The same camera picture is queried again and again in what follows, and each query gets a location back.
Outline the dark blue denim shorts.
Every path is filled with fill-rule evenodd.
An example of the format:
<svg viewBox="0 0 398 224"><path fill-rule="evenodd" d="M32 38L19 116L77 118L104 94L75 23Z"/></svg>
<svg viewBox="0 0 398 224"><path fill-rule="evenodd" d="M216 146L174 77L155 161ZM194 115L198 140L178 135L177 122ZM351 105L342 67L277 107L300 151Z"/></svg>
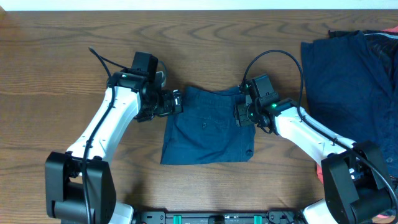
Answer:
<svg viewBox="0 0 398 224"><path fill-rule="evenodd" d="M240 127L234 117L234 107L244 102L237 87L221 91L186 87L183 112L167 118L160 163L197 165L250 160L255 127Z"/></svg>

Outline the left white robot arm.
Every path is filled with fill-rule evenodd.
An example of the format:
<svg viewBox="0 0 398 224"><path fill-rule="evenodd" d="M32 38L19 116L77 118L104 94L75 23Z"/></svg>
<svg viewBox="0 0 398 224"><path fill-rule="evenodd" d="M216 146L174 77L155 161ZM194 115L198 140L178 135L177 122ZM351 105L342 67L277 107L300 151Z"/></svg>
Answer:
<svg viewBox="0 0 398 224"><path fill-rule="evenodd" d="M46 210L62 223L132 223L132 206L118 202L111 174L119 142L132 120L150 121L182 110L163 71L120 71L108 80L100 108L81 136L45 161Z"/></svg>

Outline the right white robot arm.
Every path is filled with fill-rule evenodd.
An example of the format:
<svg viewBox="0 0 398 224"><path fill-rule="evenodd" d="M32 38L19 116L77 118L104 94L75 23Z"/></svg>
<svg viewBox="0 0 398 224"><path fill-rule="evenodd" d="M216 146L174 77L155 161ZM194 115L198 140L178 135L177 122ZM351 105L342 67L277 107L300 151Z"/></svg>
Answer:
<svg viewBox="0 0 398 224"><path fill-rule="evenodd" d="M246 96L234 107L238 126L255 124L293 142L322 169L325 197L302 211L304 223L366 223L397 209L380 149L334 133L290 98Z"/></svg>

